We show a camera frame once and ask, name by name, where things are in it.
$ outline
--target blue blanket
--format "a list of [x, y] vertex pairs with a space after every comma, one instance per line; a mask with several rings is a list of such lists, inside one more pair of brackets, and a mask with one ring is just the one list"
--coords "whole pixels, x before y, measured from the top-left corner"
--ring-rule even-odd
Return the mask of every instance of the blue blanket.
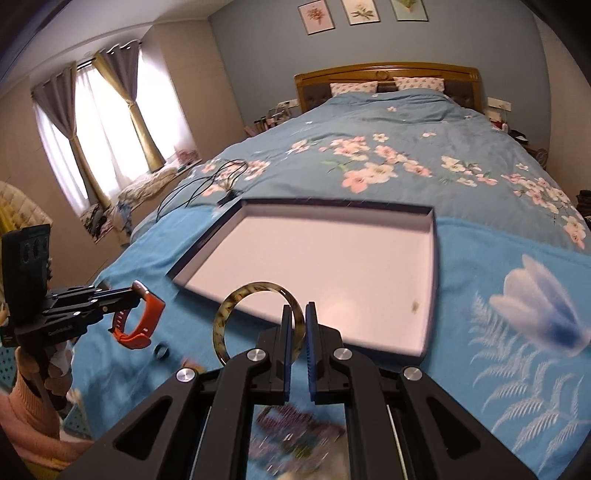
[[[227, 148], [180, 187], [241, 158], [245, 197], [327, 197], [435, 206], [438, 216], [480, 223], [574, 251], [586, 247], [582, 217], [552, 178], [483, 115], [433, 90], [332, 98], [267, 133]], [[191, 205], [214, 204], [222, 178]], [[163, 208], [187, 202], [195, 181]], [[155, 222], [143, 221], [133, 239]]]
[[[591, 425], [588, 230], [516, 142], [482, 115], [417, 89], [333, 98], [228, 148], [184, 184], [235, 158], [248, 162], [235, 184], [244, 197], [435, 205], [441, 279], [423, 367], [540, 478], [558, 477]], [[211, 345], [215, 306], [179, 291], [165, 274], [220, 215], [214, 204], [231, 171], [191, 208], [175, 209], [201, 182], [182, 190], [158, 222], [154, 214], [139, 226], [134, 243], [99, 276], [115, 288], [139, 279], [167, 302], [154, 343], [169, 345], [171, 355], [156, 361], [151, 349], [125, 350], [106, 331], [110, 319], [89, 329], [76, 346], [73, 372], [94, 437], [183, 358], [219, 366]], [[129, 328], [137, 319], [133, 312]], [[230, 322], [230, 353], [251, 347], [267, 325], [246, 316]], [[343, 422], [340, 407], [310, 404], [305, 362], [296, 362], [293, 377], [295, 405]], [[248, 476], [263, 472], [252, 464]]]
[[[157, 361], [151, 348], [122, 348], [107, 331], [110, 318], [89, 328], [76, 345], [73, 373], [95, 438], [164, 382], [183, 358], [219, 367], [211, 344], [215, 307], [180, 291], [165, 276], [218, 214], [208, 206], [171, 213], [100, 275], [114, 288], [140, 278], [166, 301], [153, 343], [166, 343], [171, 355]], [[591, 348], [586, 347], [591, 258], [461, 220], [439, 219], [437, 230], [439, 302], [423, 368], [541, 479], [554, 480], [591, 426]], [[521, 275], [528, 269], [534, 272], [532, 278]], [[519, 282], [508, 289], [508, 275], [515, 274], [523, 277], [524, 287], [537, 288], [539, 298], [528, 297], [529, 290], [521, 291]], [[562, 285], [567, 300], [556, 294], [560, 289], [548, 286], [552, 278]], [[515, 312], [499, 307], [497, 297], [525, 303], [531, 309], [531, 325], [520, 323], [519, 307]], [[544, 302], [554, 309], [537, 309]], [[507, 317], [496, 308], [504, 308]], [[556, 313], [548, 318], [548, 311]], [[137, 320], [138, 312], [132, 312], [130, 329]], [[228, 324], [230, 354], [252, 347], [266, 327], [263, 321], [238, 315]], [[320, 419], [343, 421], [340, 407], [310, 404], [303, 360], [293, 366], [291, 401]], [[248, 478], [264, 478], [258, 465], [250, 465]]]

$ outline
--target floral pillowcase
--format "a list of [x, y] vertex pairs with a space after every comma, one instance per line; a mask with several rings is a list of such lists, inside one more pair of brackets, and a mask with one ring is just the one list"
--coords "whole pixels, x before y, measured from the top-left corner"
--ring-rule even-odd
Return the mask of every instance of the floral pillowcase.
[[349, 92], [376, 93], [378, 91], [378, 82], [331, 83], [330, 91], [333, 97]]
[[394, 77], [398, 90], [409, 88], [429, 88], [443, 93], [445, 90], [445, 80], [431, 77]]

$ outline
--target white sheer curtain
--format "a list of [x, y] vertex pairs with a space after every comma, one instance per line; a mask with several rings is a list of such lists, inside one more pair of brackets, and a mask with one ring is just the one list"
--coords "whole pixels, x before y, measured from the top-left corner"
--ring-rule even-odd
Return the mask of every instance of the white sheer curtain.
[[186, 127], [184, 113], [170, 77], [139, 51], [138, 102], [146, 126], [164, 159], [184, 148], [181, 130]]
[[[174, 155], [185, 122], [171, 80], [146, 63], [140, 52], [137, 102], [156, 146], [164, 158]], [[78, 214], [89, 206], [88, 195], [70, 144], [36, 105], [43, 146], [61, 189]], [[129, 109], [92, 66], [78, 71], [76, 125], [82, 150], [100, 188], [114, 203], [119, 192], [148, 172]]]
[[94, 67], [78, 72], [76, 125], [90, 169], [111, 199], [148, 171], [127, 103]]
[[74, 154], [70, 148], [70, 142], [51, 123], [45, 112], [36, 103], [34, 103], [34, 110], [41, 142], [47, 153], [53, 173], [70, 205], [76, 214], [80, 215], [90, 204], [84, 182], [80, 176], [80, 170], [78, 170], [78, 165], [76, 165]]

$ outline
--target phone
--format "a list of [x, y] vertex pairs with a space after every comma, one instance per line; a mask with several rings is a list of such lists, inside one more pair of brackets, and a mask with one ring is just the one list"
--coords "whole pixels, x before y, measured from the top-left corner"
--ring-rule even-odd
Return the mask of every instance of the phone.
[[44, 224], [2, 235], [4, 297], [14, 325], [32, 320], [47, 294], [50, 231]]

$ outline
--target gold curtain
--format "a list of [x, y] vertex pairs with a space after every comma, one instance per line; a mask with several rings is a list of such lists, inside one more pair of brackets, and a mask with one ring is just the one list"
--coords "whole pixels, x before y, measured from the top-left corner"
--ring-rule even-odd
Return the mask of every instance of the gold curtain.
[[99, 183], [96, 181], [96, 177], [92, 173], [90, 165], [88, 165], [88, 161], [86, 160], [86, 156], [84, 155], [84, 151], [82, 150], [82, 145], [80, 145], [80, 140], [78, 139], [76, 130], [74, 130], [74, 136], [69, 138], [68, 140], [70, 141], [70, 148], [72, 149], [72, 153], [74, 154], [74, 160], [76, 160], [78, 168], [80, 168], [84, 172], [84, 175], [88, 179], [88, 182], [90, 183], [91, 188], [97, 197], [97, 201], [103, 207], [103, 211], [106, 211], [107, 208], [111, 206], [111, 200], [109, 200], [105, 192], [103, 192], [103, 190], [100, 188]]
[[152, 138], [152, 135], [150, 135], [148, 127], [146, 127], [144, 117], [139, 111], [139, 106], [135, 101], [135, 95], [132, 96], [125, 89], [123, 83], [120, 81], [113, 68], [111, 68], [111, 65], [105, 57], [106, 55], [107, 54], [102, 51], [96, 52], [95, 58], [92, 60], [92, 65], [127, 103], [129, 107], [129, 115], [134, 124], [135, 133], [138, 136], [139, 143], [144, 151], [146, 160], [148, 161], [148, 167], [150, 168], [150, 171], [156, 171], [164, 165], [164, 157], [160, 153], [156, 143], [154, 143], [154, 139]]

